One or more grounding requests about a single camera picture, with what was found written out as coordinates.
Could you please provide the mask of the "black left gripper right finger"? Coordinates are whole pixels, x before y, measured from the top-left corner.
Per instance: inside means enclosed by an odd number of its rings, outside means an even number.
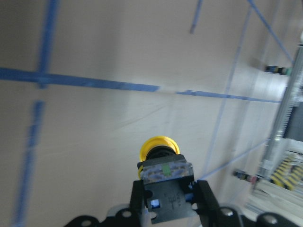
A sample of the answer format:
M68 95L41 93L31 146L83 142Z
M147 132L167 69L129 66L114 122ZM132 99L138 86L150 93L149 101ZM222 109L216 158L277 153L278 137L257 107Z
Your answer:
M201 222L219 222L219 203L208 181L198 180L195 183L194 203Z

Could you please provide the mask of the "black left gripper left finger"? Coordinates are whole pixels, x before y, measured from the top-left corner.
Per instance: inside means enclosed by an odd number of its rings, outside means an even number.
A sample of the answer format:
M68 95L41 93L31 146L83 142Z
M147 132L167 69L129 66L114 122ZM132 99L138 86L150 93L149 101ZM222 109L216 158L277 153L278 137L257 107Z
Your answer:
M130 218L132 219L146 219L148 217L144 192L143 181L134 181L129 202L129 211L131 212Z

